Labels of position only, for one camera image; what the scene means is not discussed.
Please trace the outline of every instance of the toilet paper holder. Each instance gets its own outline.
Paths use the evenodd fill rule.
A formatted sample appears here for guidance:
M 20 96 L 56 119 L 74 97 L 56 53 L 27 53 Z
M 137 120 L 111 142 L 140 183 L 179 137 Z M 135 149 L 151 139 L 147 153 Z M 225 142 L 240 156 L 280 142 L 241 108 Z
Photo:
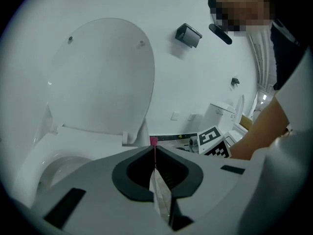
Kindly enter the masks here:
M 197 47 L 202 35 L 190 25 L 184 23 L 177 29 L 175 38 L 192 48 Z

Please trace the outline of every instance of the toilet lid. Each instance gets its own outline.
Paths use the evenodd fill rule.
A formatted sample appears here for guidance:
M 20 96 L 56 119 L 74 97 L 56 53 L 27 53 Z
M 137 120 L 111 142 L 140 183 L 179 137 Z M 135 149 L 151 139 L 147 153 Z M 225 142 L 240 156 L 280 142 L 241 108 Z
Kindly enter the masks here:
M 133 143 L 151 101 L 155 64 L 145 33 L 105 18 L 75 30 L 48 73 L 48 105 L 58 126 L 114 135 Z

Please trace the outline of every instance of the wall switch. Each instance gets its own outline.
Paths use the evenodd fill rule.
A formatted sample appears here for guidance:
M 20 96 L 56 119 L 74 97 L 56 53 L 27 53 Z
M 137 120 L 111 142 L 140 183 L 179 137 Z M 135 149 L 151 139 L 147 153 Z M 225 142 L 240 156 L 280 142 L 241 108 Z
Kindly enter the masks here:
M 194 113 L 191 113 L 189 118 L 188 118 L 188 121 L 193 121 L 195 119 L 197 114 L 194 114 Z
M 173 112 L 171 120 L 177 120 L 180 115 L 180 112 Z

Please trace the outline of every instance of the toilet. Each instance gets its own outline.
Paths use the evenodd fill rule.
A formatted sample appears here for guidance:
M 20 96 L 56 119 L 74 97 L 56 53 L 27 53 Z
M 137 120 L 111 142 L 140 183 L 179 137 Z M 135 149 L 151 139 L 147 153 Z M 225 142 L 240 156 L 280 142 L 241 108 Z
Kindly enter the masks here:
M 47 69 L 46 110 L 11 194 L 29 208 L 89 161 L 150 145 L 145 117 L 155 64 L 139 27 L 115 18 L 89 22 Z
M 225 102 L 213 102 L 208 106 L 200 123 L 199 131 L 216 125 L 225 137 L 229 147 L 247 133 L 239 123 L 243 115 L 245 96 L 239 97 L 236 109 Z

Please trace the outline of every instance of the toilet seat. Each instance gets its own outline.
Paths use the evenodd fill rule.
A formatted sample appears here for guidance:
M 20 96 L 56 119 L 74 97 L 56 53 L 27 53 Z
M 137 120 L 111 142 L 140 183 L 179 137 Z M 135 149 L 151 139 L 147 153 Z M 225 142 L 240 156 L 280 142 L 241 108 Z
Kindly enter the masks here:
M 123 144 L 136 141 L 152 97 L 154 56 L 136 25 L 99 19 L 70 36 L 48 71 L 53 131 L 35 138 L 11 194 L 29 208 L 41 175 L 53 163 L 84 158 L 76 164 L 81 166 L 132 149 Z

